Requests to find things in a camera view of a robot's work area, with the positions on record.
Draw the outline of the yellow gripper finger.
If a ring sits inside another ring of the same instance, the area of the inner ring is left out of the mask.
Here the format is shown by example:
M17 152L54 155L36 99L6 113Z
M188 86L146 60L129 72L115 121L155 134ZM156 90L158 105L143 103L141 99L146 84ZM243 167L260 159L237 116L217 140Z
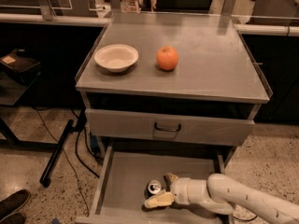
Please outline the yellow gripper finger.
M164 175L164 179L167 186L170 186L172 183L174 183L176 180L178 180L178 176L172 173L166 173Z
M156 207L169 206L174 202L174 200L174 196L171 192L161 191L144 201L144 205L148 209L153 209Z

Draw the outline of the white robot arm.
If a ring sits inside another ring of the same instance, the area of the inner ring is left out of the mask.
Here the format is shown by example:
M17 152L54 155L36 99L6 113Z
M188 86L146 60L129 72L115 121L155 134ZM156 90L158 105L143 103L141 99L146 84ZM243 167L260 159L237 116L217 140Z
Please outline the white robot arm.
M299 224L299 206L245 186L223 174L212 174L207 180L178 177L167 173L169 190L153 181L154 192L144 202L148 209L179 205L197 205L220 215L230 215L239 205L270 224Z

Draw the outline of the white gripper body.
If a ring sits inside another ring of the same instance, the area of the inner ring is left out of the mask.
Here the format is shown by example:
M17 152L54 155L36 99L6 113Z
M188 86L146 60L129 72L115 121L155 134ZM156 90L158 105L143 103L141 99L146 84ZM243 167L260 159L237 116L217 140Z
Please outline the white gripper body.
M177 204L189 205L188 186L190 179L187 177L180 177L170 185L170 191L174 196Z

